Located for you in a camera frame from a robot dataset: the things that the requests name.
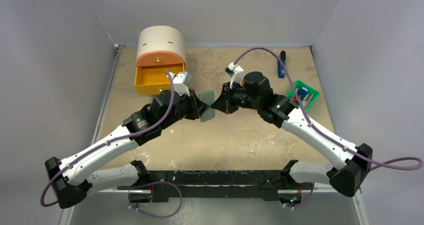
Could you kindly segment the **green card holder wallet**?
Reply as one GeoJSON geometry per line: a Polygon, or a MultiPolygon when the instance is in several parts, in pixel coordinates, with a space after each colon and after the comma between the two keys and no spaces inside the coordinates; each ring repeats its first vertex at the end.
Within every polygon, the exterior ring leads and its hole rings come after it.
{"type": "Polygon", "coordinates": [[[200,121],[202,123],[210,121],[215,118],[215,110],[211,108],[212,104],[215,101],[215,91],[206,90],[198,94],[199,100],[205,104],[205,109],[200,115],[200,121]]]}

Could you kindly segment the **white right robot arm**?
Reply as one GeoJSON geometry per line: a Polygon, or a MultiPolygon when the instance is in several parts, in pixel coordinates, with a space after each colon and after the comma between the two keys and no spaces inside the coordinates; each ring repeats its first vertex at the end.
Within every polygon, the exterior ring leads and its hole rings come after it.
{"type": "Polygon", "coordinates": [[[288,189],[299,183],[319,183],[353,197],[371,170],[373,149],[369,145],[349,142],[307,117],[297,103],[274,93],[261,72],[248,73],[243,84],[223,84],[211,107],[225,114],[239,108],[256,110],[265,122],[297,136],[327,159],[323,164],[294,161],[280,176],[288,189]]]}

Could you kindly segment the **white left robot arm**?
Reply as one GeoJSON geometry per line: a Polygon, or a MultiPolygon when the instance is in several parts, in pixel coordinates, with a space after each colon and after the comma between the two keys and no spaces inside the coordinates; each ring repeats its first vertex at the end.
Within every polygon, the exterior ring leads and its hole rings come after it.
{"type": "Polygon", "coordinates": [[[140,162],[132,162],[117,170],[100,171],[99,168],[119,155],[159,137],[163,130],[182,119],[200,119],[202,122],[213,119],[210,108],[214,98],[212,90],[196,94],[193,89],[189,89],[188,94],[182,95],[164,90],[151,103],[132,113],[109,135],[85,150],[68,158],[53,156],[47,159],[44,165],[49,182],[42,192],[41,205],[59,205],[67,209],[101,188],[146,188],[149,176],[143,172],[140,162]]]}

